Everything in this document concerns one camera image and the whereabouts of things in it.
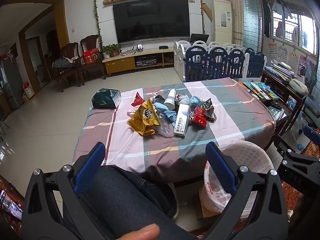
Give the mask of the person's left thumb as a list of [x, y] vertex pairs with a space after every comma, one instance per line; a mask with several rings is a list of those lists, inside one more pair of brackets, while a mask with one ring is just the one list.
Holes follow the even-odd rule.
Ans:
[[157, 224], [150, 224], [140, 230], [127, 233], [118, 240], [154, 240], [159, 234], [159, 226]]

